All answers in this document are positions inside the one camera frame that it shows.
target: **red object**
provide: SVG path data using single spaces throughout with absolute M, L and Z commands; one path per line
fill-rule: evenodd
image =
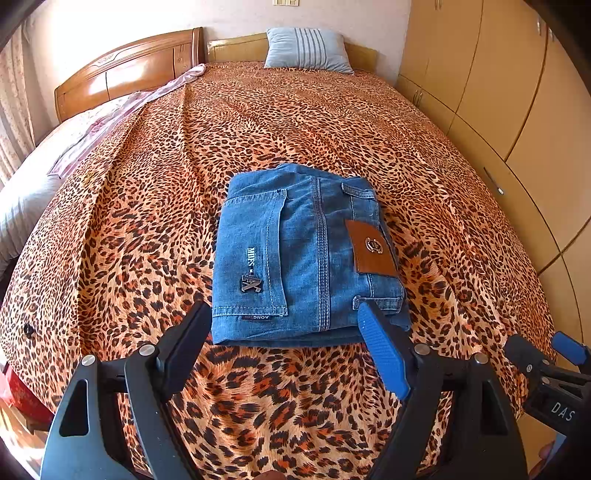
M 31 420 L 40 424 L 50 424 L 53 413 L 27 388 L 9 366 L 6 373 L 0 373 L 0 398 L 9 407 L 15 406 Z

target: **pillow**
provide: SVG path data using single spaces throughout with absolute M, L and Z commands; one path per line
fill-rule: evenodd
M 18 257 L 50 200 L 62 184 L 57 175 L 30 177 L 19 188 L 8 182 L 0 192 L 0 278 Z
M 265 68 L 332 70 L 353 73 L 342 35 L 318 28 L 270 28 Z

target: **blue gripper pad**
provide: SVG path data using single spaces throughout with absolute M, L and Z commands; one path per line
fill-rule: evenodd
M 587 361 L 587 349 L 566 333 L 556 332 L 552 337 L 552 348 L 573 365 L 583 365 Z
M 357 321 L 384 386 L 388 391 L 394 392 L 400 400 L 404 400 L 410 393 L 404 357 L 388 334 L 391 329 L 398 327 L 390 325 L 375 303 L 370 306 L 363 302 L 357 312 Z

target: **folded jeans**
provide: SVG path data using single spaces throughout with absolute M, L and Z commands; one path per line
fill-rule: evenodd
M 387 232 L 376 194 L 361 177 L 298 164 L 236 175 L 217 233 L 214 343 L 361 342 L 357 309 L 365 300 L 409 329 Z

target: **striped pillow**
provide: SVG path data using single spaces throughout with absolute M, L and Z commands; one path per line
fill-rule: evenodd
M 270 28 L 265 68 L 295 67 L 353 73 L 342 35 L 318 28 Z

